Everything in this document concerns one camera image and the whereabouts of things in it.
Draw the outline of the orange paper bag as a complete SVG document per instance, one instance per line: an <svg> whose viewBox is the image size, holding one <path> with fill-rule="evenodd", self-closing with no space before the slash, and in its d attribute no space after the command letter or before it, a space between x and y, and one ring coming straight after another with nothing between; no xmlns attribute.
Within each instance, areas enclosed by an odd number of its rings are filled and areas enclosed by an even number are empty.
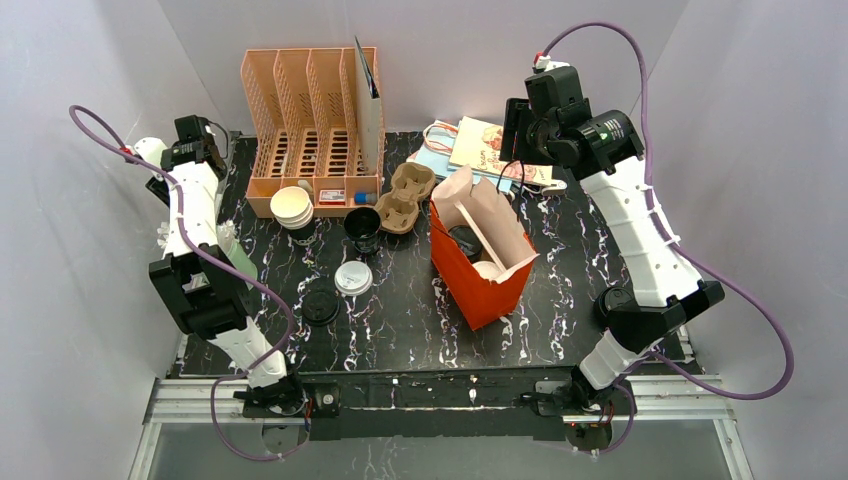
<svg viewBox="0 0 848 480"><path fill-rule="evenodd" d="M469 166L433 190L430 204L431 261L468 326L479 330L518 306L538 252L508 198ZM461 251L450 231L468 227L482 244L482 260L497 274L485 276Z"/></svg>

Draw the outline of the brown pulp cup carrier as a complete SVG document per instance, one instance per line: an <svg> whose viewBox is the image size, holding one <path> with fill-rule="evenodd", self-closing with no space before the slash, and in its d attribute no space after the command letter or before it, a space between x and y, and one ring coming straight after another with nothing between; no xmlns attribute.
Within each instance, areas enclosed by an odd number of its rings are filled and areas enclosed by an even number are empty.
<svg viewBox="0 0 848 480"><path fill-rule="evenodd" d="M396 235L410 232L420 214L420 203L435 187L435 173L415 162L401 164L393 173L388 193L380 196L375 211L380 215L381 229Z"/></svg>

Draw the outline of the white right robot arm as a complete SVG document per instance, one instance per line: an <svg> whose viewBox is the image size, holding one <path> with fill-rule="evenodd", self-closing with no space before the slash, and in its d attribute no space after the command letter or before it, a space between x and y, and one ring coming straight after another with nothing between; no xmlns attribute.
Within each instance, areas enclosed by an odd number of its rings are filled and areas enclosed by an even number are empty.
<svg viewBox="0 0 848 480"><path fill-rule="evenodd" d="M526 98L506 104L501 161L570 171L603 215L632 281L630 291L609 288L596 301L604 333L571 380L575 393L592 398L724 291L675 251L631 119L619 110L593 114L577 70L543 54L525 87Z"/></svg>

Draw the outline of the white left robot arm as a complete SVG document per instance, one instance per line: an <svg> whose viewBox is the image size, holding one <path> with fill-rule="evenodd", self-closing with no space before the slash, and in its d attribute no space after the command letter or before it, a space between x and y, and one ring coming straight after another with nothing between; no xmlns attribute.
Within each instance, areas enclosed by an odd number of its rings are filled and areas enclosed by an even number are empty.
<svg viewBox="0 0 848 480"><path fill-rule="evenodd" d="M253 318L256 267L234 235L216 223L216 192L226 164L211 123L189 115L174 124L173 145L146 137L134 146L138 156L177 181L155 175L146 184L169 208L160 233L163 256L150 264L150 280L178 328L225 352L246 372L251 388L263 394L297 391L284 355L273 350Z"/></svg>

